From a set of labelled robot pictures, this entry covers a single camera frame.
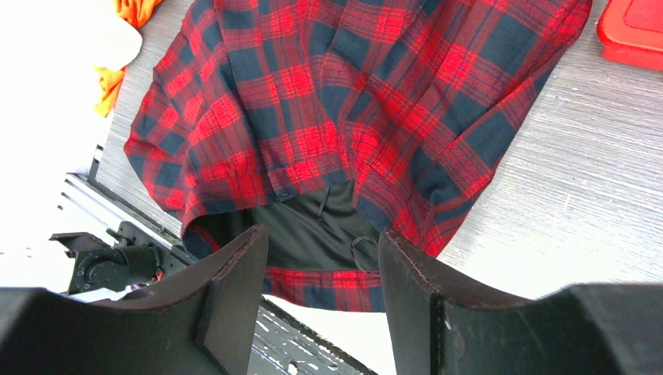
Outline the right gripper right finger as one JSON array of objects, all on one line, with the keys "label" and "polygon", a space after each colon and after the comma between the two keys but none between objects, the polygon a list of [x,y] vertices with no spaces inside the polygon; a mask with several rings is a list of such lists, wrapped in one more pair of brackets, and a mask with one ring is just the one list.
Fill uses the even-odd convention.
[{"label": "right gripper right finger", "polygon": [[399,374],[659,374],[662,287],[577,284],[530,300],[426,255],[393,230],[379,273]]}]

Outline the dark plaid garment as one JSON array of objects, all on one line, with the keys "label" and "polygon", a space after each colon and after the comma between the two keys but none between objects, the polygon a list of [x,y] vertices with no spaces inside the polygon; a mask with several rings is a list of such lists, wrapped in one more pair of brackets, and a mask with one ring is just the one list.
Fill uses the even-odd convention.
[{"label": "dark plaid garment", "polygon": [[437,256],[589,1],[195,1],[125,155],[202,259],[269,231],[263,292],[385,311],[386,229]]}]

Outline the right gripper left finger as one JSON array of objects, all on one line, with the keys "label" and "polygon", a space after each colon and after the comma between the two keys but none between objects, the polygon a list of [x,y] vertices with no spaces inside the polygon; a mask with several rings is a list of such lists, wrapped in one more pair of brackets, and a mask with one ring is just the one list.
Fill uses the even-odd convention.
[{"label": "right gripper left finger", "polygon": [[245,374],[267,260],[256,225],[118,301],[1,291],[4,374]]}]

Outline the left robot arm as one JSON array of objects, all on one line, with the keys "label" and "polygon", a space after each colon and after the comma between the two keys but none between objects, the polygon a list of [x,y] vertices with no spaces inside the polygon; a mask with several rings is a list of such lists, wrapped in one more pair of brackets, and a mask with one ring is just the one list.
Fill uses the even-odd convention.
[{"label": "left robot arm", "polygon": [[66,248],[74,260],[67,295],[98,289],[115,292],[169,277],[192,261],[181,246],[168,247],[131,222],[123,221],[117,230],[106,231],[113,245],[87,232],[53,234],[50,239]]}]

